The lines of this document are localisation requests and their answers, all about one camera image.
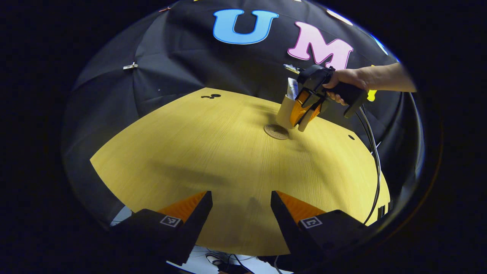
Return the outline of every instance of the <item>hand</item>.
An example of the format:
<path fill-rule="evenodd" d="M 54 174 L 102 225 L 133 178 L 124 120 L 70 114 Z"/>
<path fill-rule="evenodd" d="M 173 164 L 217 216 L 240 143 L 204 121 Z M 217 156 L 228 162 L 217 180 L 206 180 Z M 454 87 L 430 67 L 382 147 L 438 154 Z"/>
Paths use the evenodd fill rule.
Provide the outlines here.
<path fill-rule="evenodd" d="M 330 81 L 327 84 L 324 84 L 323 87 L 326 89 L 333 89 L 334 87 L 336 87 L 336 85 L 338 85 L 338 82 L 351 84 L 360 89 L 367 90 L 367 85 L 365 84 L 365 81 L 362 80 L 359 71 L 356 69 L 342 69 L 335 71 Z M 342 106 L 347 105 L 347 102 L 345 102 L 339 94 L 335 94 L 331 91 L 327 91 L 326 94 L 332 100 L 340 103 Z"/>

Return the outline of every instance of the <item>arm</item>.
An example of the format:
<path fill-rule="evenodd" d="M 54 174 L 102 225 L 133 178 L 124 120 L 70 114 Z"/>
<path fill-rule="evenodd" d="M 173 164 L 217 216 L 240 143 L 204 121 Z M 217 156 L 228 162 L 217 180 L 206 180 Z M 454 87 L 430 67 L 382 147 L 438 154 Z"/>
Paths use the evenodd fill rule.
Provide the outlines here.
<path fill-rule="evenodd" d="M 416 92 L 416 88 L 407 71 L 400 63 L 387 66 L 363 67 L 359 69 L 337 70 L 328 84 L 323 87 L 332 89 L 338 82 L 352 84 L 363 90 L 392 90 Z M 340 95 L 327 92 L 331 99 L 346 105 Z"/>

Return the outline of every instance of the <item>black handle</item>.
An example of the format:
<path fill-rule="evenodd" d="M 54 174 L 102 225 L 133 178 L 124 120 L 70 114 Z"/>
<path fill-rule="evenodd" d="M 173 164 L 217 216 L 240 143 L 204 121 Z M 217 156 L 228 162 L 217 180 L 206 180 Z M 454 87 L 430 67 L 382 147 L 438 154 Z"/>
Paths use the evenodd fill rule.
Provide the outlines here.
<path fill-rule="evenodd" d="M 365 90 L 343 82 L 339 82 L 338 85 L 336 85 L 333 89 L 330 89 L 330 91 L 335 94 L 339 94 L 345 103 L 349 105 L 349 107 L 343 113 L 345 118 L 352 117 L 358 108 L 366 102 L 368 96 Z"/>

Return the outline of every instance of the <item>metal clip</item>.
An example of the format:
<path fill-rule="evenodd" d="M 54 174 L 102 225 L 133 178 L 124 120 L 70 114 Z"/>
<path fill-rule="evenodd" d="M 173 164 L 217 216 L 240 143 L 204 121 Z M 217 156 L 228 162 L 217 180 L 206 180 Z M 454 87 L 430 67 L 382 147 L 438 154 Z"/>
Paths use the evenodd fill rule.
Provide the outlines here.
<path fill-rule="evenodd" d="M 287 69 L 287 70 L 290 70 L 296 74 L 299 74 L 301 71 L 303 71 L 302 68 L 299 68 L 299 67 L 294 67 L 293 65 L 286 65 L 286 64 L 283 64 L 283 66 Z"/>
<path fill-rule="evenodd" d="M 136 68 L 138 66 L 139 65 L 137 65 L 135 62 L 133 62 L 132 65 L 124 66 L 123 69 L 133 69 L 133 68 Z"/>

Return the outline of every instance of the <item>white floor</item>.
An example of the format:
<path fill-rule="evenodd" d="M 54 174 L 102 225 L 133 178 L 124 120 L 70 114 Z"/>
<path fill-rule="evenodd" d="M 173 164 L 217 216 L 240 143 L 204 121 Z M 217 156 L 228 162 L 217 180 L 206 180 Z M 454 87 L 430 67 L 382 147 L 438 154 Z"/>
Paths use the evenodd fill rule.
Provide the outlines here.
<path fill-rule="evenodd" d="M 208 260 L 205 257 L 207 253 L 209 253 L 209 251 L 205 247 L 195 246 L 193 248 L 193 251 L 189 255 L 189 259 L 185 264 L 183 264 L 182 266 L 175 265 L 171 262 L 168 262 L 168 264 L 171 264 L 173 266 L 179 267 L 188 272 L 192 272 L 196 274 L 217 274 L 218 268 L 212 265 L 210 262 L 208 262 Z M 245 267 L 247 267 L 250 271 L 252 271 L 255 274 L 278 274 L 278 272 L 274 267 L 272 267 L 268 263 L 262 262 L 256 257 L 246 256 L 246 255 L 237 255 L 237 257 Z M 233 258 L 233 256 L 231 261 L 233 264 L 239 264 L 237 260 Z M 281 270 L 281 272 L 283 274 L 292 273 L 284 270 Z"/>

